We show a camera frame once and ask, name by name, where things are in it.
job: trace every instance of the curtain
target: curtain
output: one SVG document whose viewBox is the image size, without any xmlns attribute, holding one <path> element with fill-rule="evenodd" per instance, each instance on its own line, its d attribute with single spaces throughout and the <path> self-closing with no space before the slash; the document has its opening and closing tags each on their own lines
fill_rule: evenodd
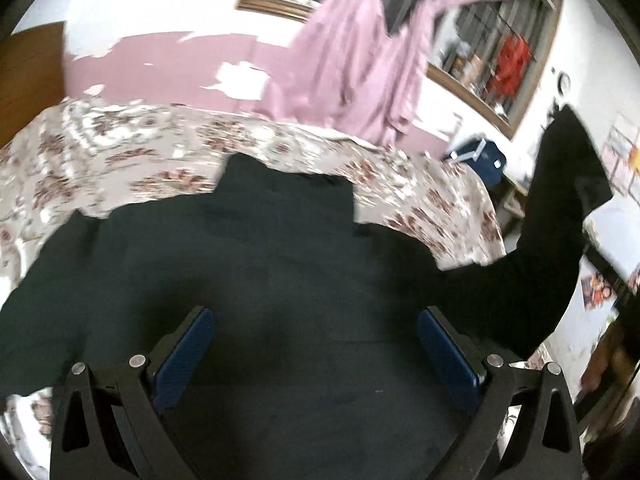
<svg viewBox="0 0 640 480">
<path fill-rule="evenodd" d="M 256 112 L 393 145 L 415 117 L 434 20 L 476 1 L 422 0 L 389 37 L 382 0 L 325 0 L 292 43 L 287 69 L 271 75 Z"/>
</svg>

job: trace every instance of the floral bedsheet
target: floral bedsheet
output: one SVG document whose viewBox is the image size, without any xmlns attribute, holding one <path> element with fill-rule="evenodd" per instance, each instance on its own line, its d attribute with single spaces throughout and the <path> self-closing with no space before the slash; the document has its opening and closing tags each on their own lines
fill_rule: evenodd
<svg viewBox="0 0 640 480">
<path fill-rule="evenodd" d="M 64 100 L 0 150 L 0 305 L 74 209 L 103 218 L 126 203 L 211 192 L 233 152 L 280 171 L 346 177 L 355 221 L 420 239 L 441 268 L 504 255 L 486 189 L 464 164 L 181 105 Z M 32 397 L 35 433 L 48 439 L 47 393 Z M 9 399 L 0 429 L 32 476 L 46 478 L 41 460 L 23 449 L 30 422 L 18 421 L 21 399 Z"/>
</svg>

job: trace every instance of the hanging clothes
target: hanging clothes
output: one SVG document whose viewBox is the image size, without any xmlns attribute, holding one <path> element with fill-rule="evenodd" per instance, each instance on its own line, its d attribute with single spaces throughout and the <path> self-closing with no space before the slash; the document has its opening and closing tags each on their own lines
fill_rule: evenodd
<svg viewBox="0 0 640 480">
<path fill-rule="evenodd" d="M 255 112 L 393 145 L 416 117 L 434 20 L 477 1 L 422 0 L 389 37 L 382 0 L 325 0 L 289 48 L 285 68 L 270 74 Z"/>
<path fill-rule="evenodd" d="M 499 98 L 515 99 L 531 59 L 527 42 L 515 34 L 508 36 L 498 54 L 495 76 L 489 81 L 487 91 L 493 91 Z"/>
</svg>

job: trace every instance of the black garment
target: black garment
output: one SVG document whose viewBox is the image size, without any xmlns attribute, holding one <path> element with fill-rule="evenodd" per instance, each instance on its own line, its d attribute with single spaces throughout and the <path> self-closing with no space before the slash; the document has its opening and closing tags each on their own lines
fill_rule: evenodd
<svg viewBox="0 0 640 480">
<path fill-rule="evenodd" d="M 232 156 L 212 194 L 75 213 L 0 311 L 0 397 L 145 353 L 194 305 L 212 345 L 166 415 L 204 478 L 425 478 L 455 413 L 415 335 L 437 269 L 353 222 L 343 178 Z"/>
<path fill-rule="evenodd" d="M 612 197 L 589 134 L 565 106 L 540 142 L 516 250 L 485 267 L 444 272 L 441 311 L 460 332 L 528 358 L 555 330 L 574 293 L 585 216 Z"/>
</svg>

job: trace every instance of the wooden window frame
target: wooden window frame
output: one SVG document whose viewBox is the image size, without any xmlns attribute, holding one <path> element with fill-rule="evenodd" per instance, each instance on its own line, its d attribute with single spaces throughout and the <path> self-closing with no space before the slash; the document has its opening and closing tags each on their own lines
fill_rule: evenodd
<svg viewBox="0 0 640 480">
<path fill-rule="evenodd" d="M 427 77 L 479 113 L 491 125 L 498 128 L 508 139 L 513 139 L 522 122 L 522 118 L 529 109 L 529 105 L 536 93 L 536 89 L 540 84 L 540 79 L 548 63 L 549 53 L 551 52 L 551 47 L 556 38 L 556 32 L 558 31 L 558 22 L 562 15 L 563 3 L 564 0 L 558 0 L 553 17 L 545 25 L 544 38 L 542 39 L 541 53 L 538 56 L 538 62 L 533 68 L 531 76 L 526 77 L 526 86 L 522 89 L 524 95 L 519 102 L 514 105 L 513 119 L 510 122 L 499 117 L 471 90 L 462 86 L 452 76 L 431 63 L 427 69 Z M 298 4 L 290 0 L 239 0 L 237 8 L 239 10 L 251 10 L 263 14 L 272 14 L 273 16 L 289 18 L 290 20 L 297 20 L 299 22 L 305 22 L 308 15 L 313 11 L 312 8 L 306 5 Z"/>
</svg>

